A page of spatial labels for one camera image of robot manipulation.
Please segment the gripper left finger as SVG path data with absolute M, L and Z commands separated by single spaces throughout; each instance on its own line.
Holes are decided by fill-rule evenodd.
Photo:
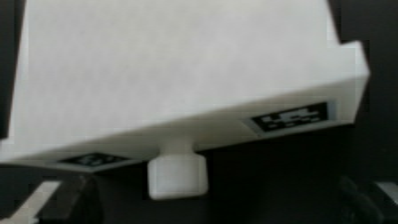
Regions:
M 36 214 L 56 192 L 60 184 L 61 184 L 60 181 L 44 181 L 38 184 L 12 215 L 6 218 L 0 219 L 0 224 L 36 224 L 38 223 Z

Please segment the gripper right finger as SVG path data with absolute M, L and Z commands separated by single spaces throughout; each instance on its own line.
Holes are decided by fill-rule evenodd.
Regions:
M 398 184 L 394 182 L 376 182 L 374 188 L 379 205 L 398 208 Z

